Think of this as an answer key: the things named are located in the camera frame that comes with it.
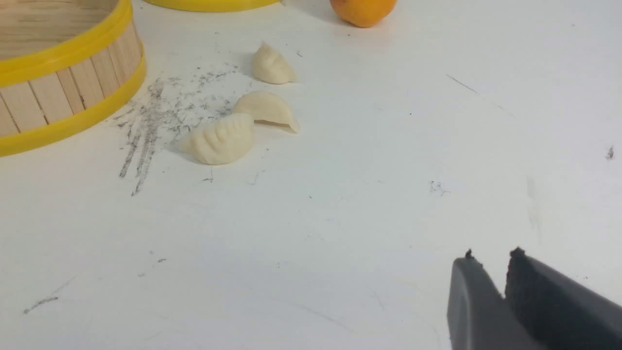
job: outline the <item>orange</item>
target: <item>orange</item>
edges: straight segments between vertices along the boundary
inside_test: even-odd
[[[375,26],[393,11],[397,0],[330,0],[335,13],[357,27]]]

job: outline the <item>yellow rim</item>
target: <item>yellow rim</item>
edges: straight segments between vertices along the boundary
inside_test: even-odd
[[[231,12],[275,4],[279,0],[145,0],[169,9],[196,12]]]
[[[132,19],[131,0],[119,0],[101,23],[49,49],[0,61],[0,87],[43,77],[77,64],[116,40]]]
[[[134,96],[145,80],[146,73],[147,67],[143,54],[141,63],[132,77],[112,95],[95,106],[41,128],[0,138],[0,157],[29,151],[60,141],[106,119]]]

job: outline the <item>white surface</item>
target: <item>white surface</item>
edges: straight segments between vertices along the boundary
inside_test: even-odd
[[[469,247],[500,288],[520,245],[622,303],[619,0],[402,0],[370,30],[324,0],[134,5],[149,76],[133,107],[0,159],[0,348],[447,350]],[[250,77],[262,40],[300,84]],[[258,127],[213,169],[172,151],[263,89],[301,135]]]

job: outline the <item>pleated dumpling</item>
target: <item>pleated dumpling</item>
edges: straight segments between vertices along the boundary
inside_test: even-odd
[[[285,57],[265,42],[261,43],[259,50],[253,55],[253,75],[262,82],[270,84],[285,84],[298,80]]]
[[[273,93],[265,91],[247,93],[236,102],[233,113],[247,113],[255,120],[288,125],[295,133],[300,133],[300,124],[294,118],[290,106]]]
[[[179,143],[179,149],[199,162],[221,165],[235,162],[253,147],[253,117],[234,113],[199,125]]]

